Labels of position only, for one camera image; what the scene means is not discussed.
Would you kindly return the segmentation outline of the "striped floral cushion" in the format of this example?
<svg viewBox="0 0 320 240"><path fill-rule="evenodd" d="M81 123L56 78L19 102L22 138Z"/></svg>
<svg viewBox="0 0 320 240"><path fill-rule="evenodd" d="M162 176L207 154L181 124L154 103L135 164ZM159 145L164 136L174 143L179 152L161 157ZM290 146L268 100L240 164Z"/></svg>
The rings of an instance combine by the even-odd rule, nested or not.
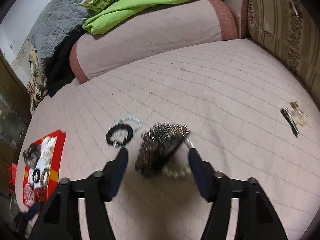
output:
<svg viewBox="0 0 320 240"><path fill-rule="evenodd" d="M319 100L319 29L300 0L248 0L248 29Z"/></svg>

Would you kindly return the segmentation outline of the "wooden glass door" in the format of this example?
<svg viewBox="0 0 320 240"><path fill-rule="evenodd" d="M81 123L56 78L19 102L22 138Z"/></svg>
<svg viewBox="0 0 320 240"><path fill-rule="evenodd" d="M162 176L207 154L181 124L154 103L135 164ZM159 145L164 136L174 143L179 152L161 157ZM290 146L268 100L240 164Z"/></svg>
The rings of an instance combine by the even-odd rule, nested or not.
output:
<svg viewBox="0 0 320 240"><path fill-rule="evenodd" d="M26 88L1 55L1 164L17 163L30 124Z"/></svg>

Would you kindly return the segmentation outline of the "grey quilted pillow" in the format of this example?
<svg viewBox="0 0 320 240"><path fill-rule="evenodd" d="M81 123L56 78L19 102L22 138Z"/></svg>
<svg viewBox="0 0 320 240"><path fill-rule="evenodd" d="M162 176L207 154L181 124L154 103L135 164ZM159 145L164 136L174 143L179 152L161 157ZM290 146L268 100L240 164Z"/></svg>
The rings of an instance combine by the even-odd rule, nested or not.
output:
<svg viewBox="0 0 320 240"><path fill-rule="evenodd" d="M88 18L83 0L50 0L34 23L29 37L41 60L51 58L68 34Z"/></svg>

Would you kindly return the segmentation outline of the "grey sheer scrunchie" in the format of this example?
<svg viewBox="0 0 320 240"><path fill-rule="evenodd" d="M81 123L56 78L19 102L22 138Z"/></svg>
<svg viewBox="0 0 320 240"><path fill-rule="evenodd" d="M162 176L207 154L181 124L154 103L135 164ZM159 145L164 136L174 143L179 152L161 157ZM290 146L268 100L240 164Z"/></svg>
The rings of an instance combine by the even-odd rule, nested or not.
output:
<svg viewBox="0 0 320 240"><path fill-rule="evenodd" d="M24 163L27 167L31 169L35 169L37 162L41 156L40 152L41 146L35 143L29 145L27 150L24 150L22 155L24 159Z"/></svg>

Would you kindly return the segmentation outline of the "red tray box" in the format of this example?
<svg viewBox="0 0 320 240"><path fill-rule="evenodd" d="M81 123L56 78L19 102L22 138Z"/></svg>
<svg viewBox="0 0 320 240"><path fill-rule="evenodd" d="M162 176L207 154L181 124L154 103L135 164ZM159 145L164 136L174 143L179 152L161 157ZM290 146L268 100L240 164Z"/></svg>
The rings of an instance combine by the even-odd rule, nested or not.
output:
<svg viewBox="0 0 320 240"><path fill-rule="evenodd" d="M47 197L49 199L50 195L53 193L58 184L62 150L65 143L66 134L60 130L56 130L33 143L41 146L41 143L45 137L57 137L52 162L49 166L46 166L39 159L34 170L25 166L22 190L27 183L33 184L34 189L38 187L46 187Z"/></svg>

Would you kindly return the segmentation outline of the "black clothing pile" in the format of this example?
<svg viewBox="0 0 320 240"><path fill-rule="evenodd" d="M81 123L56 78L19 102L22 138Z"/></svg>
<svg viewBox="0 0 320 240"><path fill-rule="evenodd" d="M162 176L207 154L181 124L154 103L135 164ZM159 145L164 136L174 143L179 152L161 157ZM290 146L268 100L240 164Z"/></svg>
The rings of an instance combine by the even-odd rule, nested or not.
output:
<svg viewBox="0 0 320 240"><path fill-rule="evenodd" d="M76 41L85 33L82 27L72 30L57 46L52 57L46 61L44 73L47 78L48 95L51 98L75 78L69 56Z"/></svg>

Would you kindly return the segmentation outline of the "pink plaid scrunchie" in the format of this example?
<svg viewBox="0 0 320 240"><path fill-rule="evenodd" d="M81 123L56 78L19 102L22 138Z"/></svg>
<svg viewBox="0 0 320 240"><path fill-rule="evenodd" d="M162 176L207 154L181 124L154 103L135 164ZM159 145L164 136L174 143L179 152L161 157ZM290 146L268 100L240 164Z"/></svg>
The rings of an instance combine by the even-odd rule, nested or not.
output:
<svg viewBox="0 0 320 240"><path fill-rule="evenodd" d="M23 200L27 207L35 204L35 192L33 184L27 183L23 188Z"/></svg>

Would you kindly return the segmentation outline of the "black bobby pin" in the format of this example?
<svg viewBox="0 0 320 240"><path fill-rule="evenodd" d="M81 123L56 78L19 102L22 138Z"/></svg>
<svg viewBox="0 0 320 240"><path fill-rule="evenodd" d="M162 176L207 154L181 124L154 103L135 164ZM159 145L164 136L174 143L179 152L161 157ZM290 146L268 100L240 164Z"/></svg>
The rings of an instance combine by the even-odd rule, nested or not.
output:
<svg viewBox="0 0 320 240"><path fill-rule="evenodd" d="M298 130L298 128L297 128L297 126L296 126L291 114L289 113L288 109L286 107L285 108L281 108L280 112L283 115L283 117L287 120L287 122L289 123L289 125L290 125L290 127L292 129L292 132L295 135L295 137L298 137L299 130Z"/></svg>

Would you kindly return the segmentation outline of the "leaf print cloth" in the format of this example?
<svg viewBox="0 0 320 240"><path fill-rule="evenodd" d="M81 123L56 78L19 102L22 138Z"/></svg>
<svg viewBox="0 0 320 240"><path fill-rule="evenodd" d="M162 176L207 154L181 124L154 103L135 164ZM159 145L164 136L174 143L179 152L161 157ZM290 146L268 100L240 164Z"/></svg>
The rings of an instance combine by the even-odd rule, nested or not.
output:
<svg viewBox="0 0 320 240"><path fill-rule="evenodd" d="M37 50L29 54L31 77L27 83L27 92L30 98L30 112L33 115L39 103L47 96L47 78L38 59Z"/></svg>

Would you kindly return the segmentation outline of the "pink bolster pillow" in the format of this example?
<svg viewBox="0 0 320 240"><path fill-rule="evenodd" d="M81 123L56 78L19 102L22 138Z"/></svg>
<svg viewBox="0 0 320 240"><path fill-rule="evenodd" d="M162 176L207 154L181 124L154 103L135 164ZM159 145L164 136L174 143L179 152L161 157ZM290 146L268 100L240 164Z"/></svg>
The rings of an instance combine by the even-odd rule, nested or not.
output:
<svg viewBox="0 0 320 240"><path fill-rule="evenodd" d="M69 56L79 83L115 68L178 48L234 40L238 29L221 0L159 5L125 20L101 35L85 33Z"/></svg>

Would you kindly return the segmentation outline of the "black beaded hair claw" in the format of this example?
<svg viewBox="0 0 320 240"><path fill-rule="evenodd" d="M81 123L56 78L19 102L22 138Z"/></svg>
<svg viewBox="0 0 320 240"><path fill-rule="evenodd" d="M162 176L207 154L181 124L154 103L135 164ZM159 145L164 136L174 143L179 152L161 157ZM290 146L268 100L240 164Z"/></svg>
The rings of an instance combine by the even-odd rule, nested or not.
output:
<svg viewBox="0 0 320 240"><path fill-rule="evenodd" d="M142 134L142 144L135 162L136 171L147 178L161 173L190 133L186 125L155 124Z"/></svg>

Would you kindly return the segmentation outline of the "white cherry print scrunchie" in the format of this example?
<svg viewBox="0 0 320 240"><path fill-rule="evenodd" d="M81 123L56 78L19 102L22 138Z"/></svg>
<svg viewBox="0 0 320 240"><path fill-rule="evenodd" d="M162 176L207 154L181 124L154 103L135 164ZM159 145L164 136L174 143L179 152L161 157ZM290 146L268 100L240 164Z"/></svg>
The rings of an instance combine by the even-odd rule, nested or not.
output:
<svg viewBox="0 0 320 240"><path fill-rule="evenodd" d="M52 162L54 147L56 144L57 137L45 137L41 143L41 155L40 160L49 166Z"/></svg>

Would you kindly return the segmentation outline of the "dark red dotted scrunchie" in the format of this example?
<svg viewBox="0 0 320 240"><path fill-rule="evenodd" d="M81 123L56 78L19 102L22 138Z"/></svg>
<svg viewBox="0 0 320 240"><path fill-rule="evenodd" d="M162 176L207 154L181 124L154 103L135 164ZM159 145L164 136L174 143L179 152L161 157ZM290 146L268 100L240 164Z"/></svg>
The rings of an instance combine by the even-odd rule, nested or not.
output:
<svg viewBox="0 0 320 240"><path fill-rule="evenodd" d="M34 190L34 201L40 206L44 206L46 203L47 197L47 188L46 187L38 187Z"/></svg>

